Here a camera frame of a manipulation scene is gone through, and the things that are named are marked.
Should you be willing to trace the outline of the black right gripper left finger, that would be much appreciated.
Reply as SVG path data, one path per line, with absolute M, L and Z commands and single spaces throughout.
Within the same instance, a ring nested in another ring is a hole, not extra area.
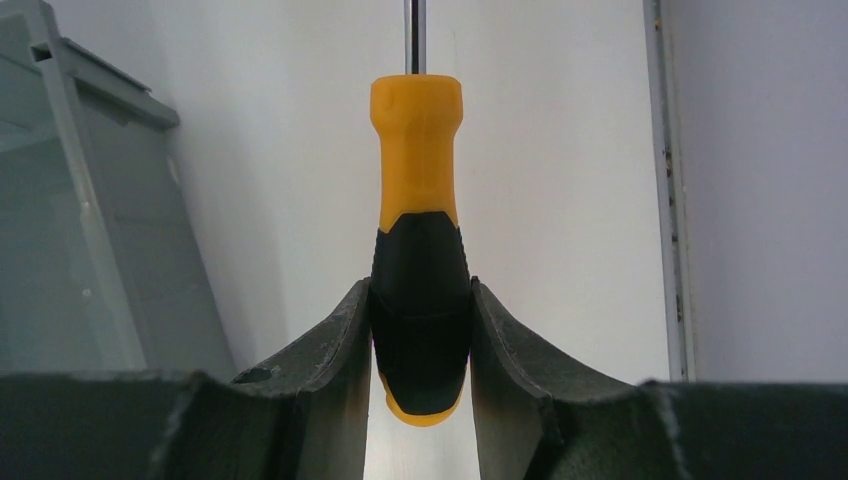
M 230 383 L 201 371 L 5 374 L 5 479 L 359 479 L 369 283 Z

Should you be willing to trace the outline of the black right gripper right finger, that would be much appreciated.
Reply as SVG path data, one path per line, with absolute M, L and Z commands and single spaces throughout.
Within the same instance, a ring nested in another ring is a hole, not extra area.
M 630 385 L 565 354 L 472 284 L 484 479 L 843 479 L 847 388 Z

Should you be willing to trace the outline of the yellow black screwdriver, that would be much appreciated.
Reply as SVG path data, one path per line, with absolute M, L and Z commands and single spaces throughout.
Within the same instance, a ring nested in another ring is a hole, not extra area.
M 427 70 L 422 1 L 404 5 L 405 70 L 375 80 L 381 205 L 369 315 L 390 411 L 430 427 L 456 409 L 471 341 L 471 280 L 456 207 L 460 82 Z

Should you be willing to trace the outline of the grey plastic bin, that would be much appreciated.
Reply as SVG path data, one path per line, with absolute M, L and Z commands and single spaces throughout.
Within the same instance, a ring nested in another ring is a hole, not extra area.
M 236 373 L 166 136 L 177 113 L 1 5 L 1 369 Z

